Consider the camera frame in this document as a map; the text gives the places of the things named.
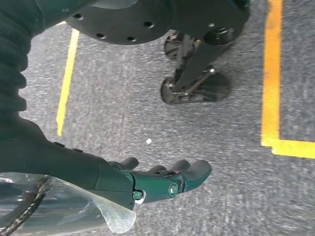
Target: caster wheel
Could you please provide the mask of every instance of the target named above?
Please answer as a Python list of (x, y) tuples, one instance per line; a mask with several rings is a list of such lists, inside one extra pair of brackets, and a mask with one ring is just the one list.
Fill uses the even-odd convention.
[(176, 59), (181, 41), (178, 40), (178, 33), (172, 33), (167, 37), (164, 44), (164, 52), (169, 59)]
[(209, 74), (192, 92), (173, 92), (172, 81), (173, 78), (167, 78), (162, 85), (161, 97), (165, 103), (219, 102), (231, 91), (230, 81), (221, 73)]

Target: floor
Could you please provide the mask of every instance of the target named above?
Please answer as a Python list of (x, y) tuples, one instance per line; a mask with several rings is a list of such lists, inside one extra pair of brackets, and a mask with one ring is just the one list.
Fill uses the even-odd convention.
[[(265, 25), (268, 11), (279, 2), (270, 0), (268, 7), (267, 1), (252, 1), (244, 33), (215, 63), (233, 87), (218, 103), (162, 102), (160, 85), (174, 66), (163, 53), (165, 37), (126, 47), (81, 34), (61, 137), (56, 117), (72, 29), (54, 26), (32, 42), (24, 72), (28, 87), (20, 92), (28, 110), (22, 116), (36, 122), (51, 141), (107, 160), (134, 156), (143, 170), (180, 159), (212, 164), (212, 175), (197, 190), (137, 206), (137, 221), (126, 235), (313, 236), (315, 159), (309, 157), (314, 156), (297, 157), (303, 149), (276, 155), (273, 144), (261, 146), (262, 124), (274, 122), (273, 113), (264, 115), (262, 107), (275, 102), (268, 92), (276, 91), (264, 88)], [(315, 1), (284, 0), (283, 7), (279, 139), (300, 141), (311, 154)]]

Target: black cable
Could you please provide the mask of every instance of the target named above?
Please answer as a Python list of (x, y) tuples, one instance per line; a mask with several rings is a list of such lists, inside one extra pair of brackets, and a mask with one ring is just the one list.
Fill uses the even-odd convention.
[(49, 191), (50, 189), (49, 183), (50, 183), (49, 177), (42, 179), (40, 183), (38, 185), (36, 196), (31, 202), (31, 204), (26, 207), (23, 212), (20, 214), (15, 220), (12, 221), (8, 226), (1, 231), (0, 236), (11, 235), (13, 232), (18, 229), (26, 220), (27, 220), (34, 212), (36, 212), (37, 208), (39, 208), (39, 206), (42, 203), (42, 201), (45, 197), (46, 193)]

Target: yellow floor line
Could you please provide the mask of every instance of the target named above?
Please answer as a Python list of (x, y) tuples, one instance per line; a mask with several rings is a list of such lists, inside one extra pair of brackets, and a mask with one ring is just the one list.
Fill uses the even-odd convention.
[(264, 90), (261, 122), (261, 145), (270, 147), (279, 140), (282, 0), (270, 0), (266, 21), (264, 60)]
[(66, 103), (69, 97), (69, 86), (71, 84), (76, 48), (78, 46), (79, 35), (79, 31), (76, 29), (73, 29), (71, 40), (69, 46), (65, 74), (63, 76), (63, 81), (61, 88), (60, 99), (59, 100), (58, 111), (57, 113), (57, 134), (59, 136), (61, 136), (63, 132), (63, 122), (66, 116)]
[(279, 139), (283, 0), (269, 0), (264, 59), (261, 145), (276, 155), (315, 158), (315, 143)]

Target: bolt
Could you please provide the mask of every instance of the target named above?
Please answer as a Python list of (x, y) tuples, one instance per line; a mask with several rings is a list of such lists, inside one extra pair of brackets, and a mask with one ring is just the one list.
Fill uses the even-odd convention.
[(140, 199), (141, 199), (141, 198), (142, 198), (142, 193), (141, 193), (141, 192), (137, 192), (137, 191), (135, 191), (135, 192), (134, 192), (134, 193), (132, 194), (132, 197), (133, 197), (134, 199), (135, 199), (135, 200), (140, 200)]
[(178, 185), (175, 182), (172, 182), (169, 185), (168, 194), (171, 197), (174, 197), (178, 193)]

